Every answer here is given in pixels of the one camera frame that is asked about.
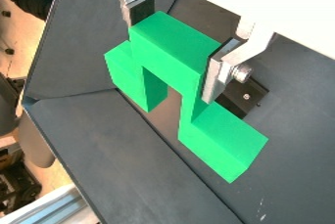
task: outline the dark gray panel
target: dark gray panel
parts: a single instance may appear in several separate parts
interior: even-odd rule
[[[238,20],[200,0],[178,0],[171,14],[219,41],[232,34]],[[269,93],[245,121],[269,142],[232,184],[176,139],[180,96],[170,90],[168,99],[141,115],[245,223],[332,223],[335,62],[278,37],[250,64]]]
[[[167,11],[174,0],[155,0]],[[26,95],[62,97],[112,88],[103,54],[127,39],[117,0],[54,0]]]
[[[29,115],[105,223],[241,223],[115,90]]]

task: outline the green foam block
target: green foam block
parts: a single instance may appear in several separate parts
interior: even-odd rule
[[[216,103],[200,100],[208,54],[219,43],[156,12],[129,28],[129,41],[105,55],[113,84],[149,112],[167,96],[182,95],[178,139],[231,183],[246,171],[266,138]]]

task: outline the green u-shaped block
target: green u-shaped block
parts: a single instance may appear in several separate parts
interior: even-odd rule
[[[218,104],[200,100],[206,58],[219,43],[156,12],[129,28],[129,41],[105,55],[113,84],[149,112],[167,96],[182,95],[178,139],[231,183],[246,171],[266,138]]]

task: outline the bolt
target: bolt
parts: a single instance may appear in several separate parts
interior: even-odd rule
[[[246,64],[239,64],[234,67],[231,71],[232,78],[241,82],[245,83],[251,75],[251,67]]]
[[[245,95],[243,95],[243,99],[245,99],[245,100],[247,100],[250,97],[251,97],[250,94],[245,94]]]
[[[15,51],[11,48],[7,48],[5,49],[5,53],[6,55],[11,56],[15,53]]]
[[[9,11],[2,11],[1,12],[2,17],[10,17],[10,12]]]

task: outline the black screw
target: black screw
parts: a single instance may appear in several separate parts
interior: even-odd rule
[[[10,13],[10,11],[2,11],[1,15],[2,15],[2,17],[10,17],[11,13]]]
[[[11,56],[14,55],[15,51],[11,48],[5,49],[5,53]]]

